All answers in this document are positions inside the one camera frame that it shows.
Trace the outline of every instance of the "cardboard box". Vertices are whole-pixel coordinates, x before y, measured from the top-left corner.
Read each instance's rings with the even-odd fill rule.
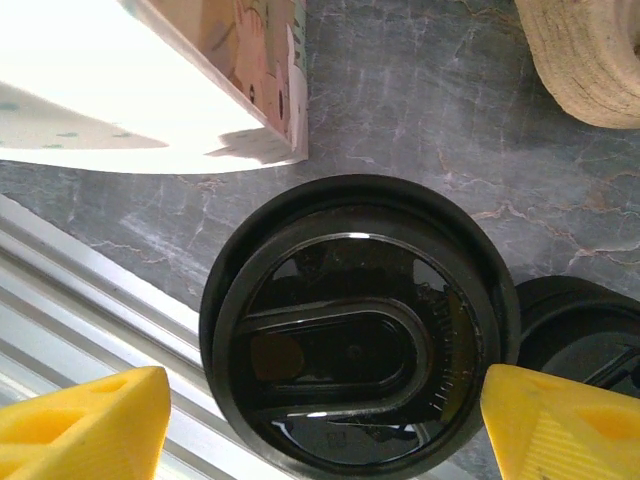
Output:
[[[6,0],[0,158],[138,173],[305,159],[305,8],[305,0]]]

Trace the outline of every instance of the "black container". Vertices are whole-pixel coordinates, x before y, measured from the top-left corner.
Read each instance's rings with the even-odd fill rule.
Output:
[[[417,184],[348,175],[251,215],[200,314],[207,381],[238,435],[311,478],[408,478],[481,426],[490,364],[515,363],[517,295],[492,243]]]
[[[574,277],[518,285],[518,365],[640,398],[640,303]]]

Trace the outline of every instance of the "cork coaster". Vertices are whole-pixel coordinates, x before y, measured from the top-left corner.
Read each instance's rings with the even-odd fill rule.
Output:
[[[583,122],[640,128],[640,0],[516,0],[533,60]]]

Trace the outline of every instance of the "gray marble surface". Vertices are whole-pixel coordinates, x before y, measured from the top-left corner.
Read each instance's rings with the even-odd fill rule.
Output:
[[[300,183],[352,172],[443,193],[484,228],[517,282],[570,274],[640,298],[640,132],[562,112],[512,3],[309,6],[310,161],[197,177],[0,162],[0,193],[194,309],[217,253],[252,211]],[[498,478],[484,433],[456,462]]]

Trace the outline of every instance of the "black lid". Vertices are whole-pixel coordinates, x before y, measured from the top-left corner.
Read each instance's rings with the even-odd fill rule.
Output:
[[[256,212],[216,260],[205,373],[239,436],[281,467],[416,475],[479,428],[486,369],[517,354],[514,293],[439,195],[384,177],[313,182]]]
[[[574,277],[517,287],[518,365],[640,398],[640,303]]]

